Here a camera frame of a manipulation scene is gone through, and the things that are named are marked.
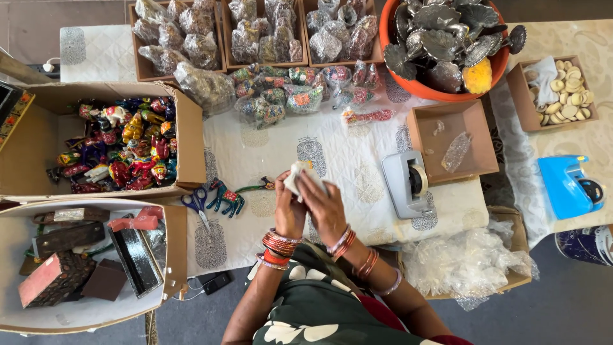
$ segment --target cardboard box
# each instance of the cardboard box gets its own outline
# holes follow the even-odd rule
[[[304,13],[302,22],[304,24],[305,37],[307,38],[306,51],[308,52],[308,65],[311,67],[317,67],[317,68],[323,68],[326,66],[338,66],[338,65],[353,68],[356,65],[356,62],[348,61],[348,60],[340,60],[339,62],[332,62],[332,63],[313,63],[313,60],[311,58],[311,45],[308,42],[310,37],[308,37],[308,31],[307,31],[307,13],[318,10],[317,0],[302,0],[302,3],[303,3],[302,12]],[[341,6],[346,5],[346,4],[347,4],[347,0],[341,0],[341,4],[340,4]],[[375,0],[366,0],[366,15],[377,15],[377,10],[375,9]],[[373,52],[368,59],[364,60],[364,62],[365,63],[385,62],[385,59],[383,58],[383,50],[381,49],[381,40],[379,38],[378,26],[377,26],[377,35],[375,36],[374,43],[373,43]]]
[[[511,238],[511,252],[517,252],[523,250],[528,253],[530,248],[528,247],[528,238],[526,237],[526,228],[524,227],[524,219],[522,214],[518,210],[504,206],[488,206],[487,210],[496,215],[499,221],[512,220],[513,237]],[[527,284],[532,281],[532,277],[526,277],[513,270],[509,270],[509,274],[506,275],[508,284],[498,289],[498,293],[511,290],[514,287]],[[428,294],[426,300],[447,300],[451,298],[448,293],[432,296]]]
[[[226,41],[226,66],[228,71],[236,71],[247,67],[248,64],[238,63],[232,55],[232,31],[236,29],[236,25],[232,22],[232,12],[228,7],[228,0],[221,0],[221,16],[224,27],[224,40]],[[264,13],[264,0],[256,0],[257,2],[257,16],[258,18],[266,17]],[[284,63],[262,63],[261,66],[273,66],[279,68],[294,68],[300,66],[308,66],[307,57],[307,32],[304,24],[305,14],[302,12],[302,0],[295,0],[294,12],[296,13],[296,27],[295,27],[295,39],[302,44],[302,61],[300,62],[284,62]]]
[[[190,7],[194,3],[194,1],[183,1],[186,5]],[[158,4],[168,7],[170,1],[160,1]],[[130,25],[134,27],[134,23],[139,19],[139,16],[136,14],[135,10],[136,4],[128,4],[128,12],[130,13]],[[215,72],[225,73],[226,72],[226,57],[223,47],[223,40],[221,39],[221,25],[219,24],[219,14],[215,11],[215,34],[217,36],[217,48],[219,49],[219,65],[221,69],[218,69]],[[139,82],[152,82],[155,80],[175,80],[175,76],[164,76],[164,77],[156,77],[153,73],[154,67],[153,63],[148,59],[144,58],[141,54],[139,54],[139,48],[146,45],[143,40],[141,40],[138,36],[132,33],[132,42],[134,43],[134,60],[136,63],[136,80]]]
[[[585,78],[585,72],[581,67],[581,62],[579,61],[579,57],[577,55],[554,58],[554,61],[570,61],[573,66],[577,66],[579,68],[579,70],[581,71],[581,76]],[[590,116],[590,118],[586,120],[561,123],[559,125],[541,126],[541,122],[536,115],[535,104],[530,99],[530,87],[528,86],[526,76],[524,75],[524,68],[537,62],[540,62],[540,60],[520,62],[515,65],[511,72],[509,72],[509,74],[506,76],[506,81],[509,84],[509,90],[511,91],[511,96],[513,97],[513,103],[515,103],[515,108],[517,110],[517,116],[519,117],[519,122],[521,123],[522,129],[524,131],[531,132],[550,130],[552,128],[574,126],[580,123],[596,121],[600,119],[600,116],[598,116],[598,111],[596,109],[596,102],[592,102],[587,108],[589,109],[590,113],[592,113],[592,116]],[[587,79],[585,80],[583,85],[586,90],[590,90],[590,87],[587,83]]]
[[[77,198],[147,199],[187,195],[206,182],[202,109],[174,87],[156,83],[51,83],[25,85],[36,98],[0,150],[0,200],[40,201]],[[64,141],[83,135],[84,119],[72,115],[67,105],[96,98],[114,103],[131,97],[173,96],[177,107],[177,180],[168,187],[140,191],[71,194],[70,182],[55,185],[46,169],[68,151]]]
[[[166,267],[160,267],[164,283],[145,295],[136,298],[130,284],[124,284],[116,301],[84,297],[78,301],[64,302],[53,307],[23,309],[17,287],[26,278],[19,276],[23,251],[36,235],[32,216],[41,212],[72,207],[98,207],[119,216],[138,212],[144,201],[89,198],[81,200],[46,201],[32,203],[0,212],[0,330],[28,334],[63,334],[105,327],[142,315],[156,309],[171,296],[187,286],[187,210],[183,206],[162,206],[166,222]],[[118,254],[111,250],[93,257],[118,261]]]
[[[433,132],[438,127],[437,120],[443,122],[445,129],[434,136]],[[463,179],[500,170],[480,99],[414,107],[406,117],[406,122],[413,149],[420,151],[424,158],[428,183]],[[451,142],[464,131],[472,138],[470,148],[455,172],[447,172],[441,161]]]

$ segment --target woman's right hand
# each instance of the woman's right hand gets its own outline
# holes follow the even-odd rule
[[[334,246],[347,228],[341,191],[337,186],[324,181],[328,189],[326,195],[304,171],[300,172],[296,185],[311,211],[311,220],[319,237],[328,247]]]

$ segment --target yellow object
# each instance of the yellow object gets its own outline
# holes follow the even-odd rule
[[[473,67],[462,69],[464,87],[470,93],[485,93],[492,88],[492,65],[488,58]]]

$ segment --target woman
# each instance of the woman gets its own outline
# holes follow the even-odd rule
[[[398,269],[355,237],[336,186],[324,182],[324,192],[303,171],[296,178],[299,203],[283,185],[289,173],[275,181],[276,229],[262,240],[266,251],[256,255],[223,344],[470,345],[452,335]],[[307,211],[327,251],[341,257],[336,263],[318,246],[301,242]],[[349,276],[370,286],[389,308],[362,293],[340,268],[343,262],[353,267]]]

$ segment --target woman's left hand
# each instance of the woman's left hand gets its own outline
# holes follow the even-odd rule
[[[287,238],[299,239],[307,217],[307,207],[298,202],[289,189],[285,188],[283,181],[289,176],[290,170],[285,171],[275,180],[276,209],[275,225],[276,232]]]

